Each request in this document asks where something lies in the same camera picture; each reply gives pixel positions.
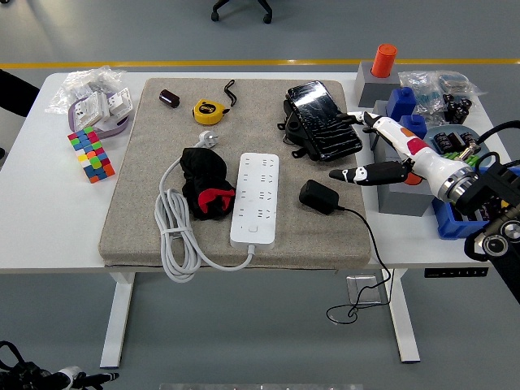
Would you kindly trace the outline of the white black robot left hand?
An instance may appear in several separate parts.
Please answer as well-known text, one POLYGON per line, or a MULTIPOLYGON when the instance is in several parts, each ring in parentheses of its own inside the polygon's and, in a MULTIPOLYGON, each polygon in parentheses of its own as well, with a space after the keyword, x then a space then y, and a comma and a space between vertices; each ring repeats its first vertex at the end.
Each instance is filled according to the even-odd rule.
POLYGON ((58 373, 58 389, 103 389, 103 385, 119 378, 119 373, 109 372, 87 375, 78 366, 68 366, 58 373))

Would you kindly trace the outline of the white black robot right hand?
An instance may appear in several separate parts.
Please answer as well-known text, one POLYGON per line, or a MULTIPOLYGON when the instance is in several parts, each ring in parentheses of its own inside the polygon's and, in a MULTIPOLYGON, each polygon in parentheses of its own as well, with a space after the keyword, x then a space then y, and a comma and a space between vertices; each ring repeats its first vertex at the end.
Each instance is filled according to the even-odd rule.
POLYGON ((432 194, 446 202, 457 181, 472 172, 464 162, 438 155, 423 139, 389 117, 356 111, 338 114, 336 118, 347 124, 366 125, 368 131, 377 133, 401 157, 400 162, 330 171, 329 176, 337 180, 371 186, 404 182, 408 174, 414 173, 427 180, 432 194))

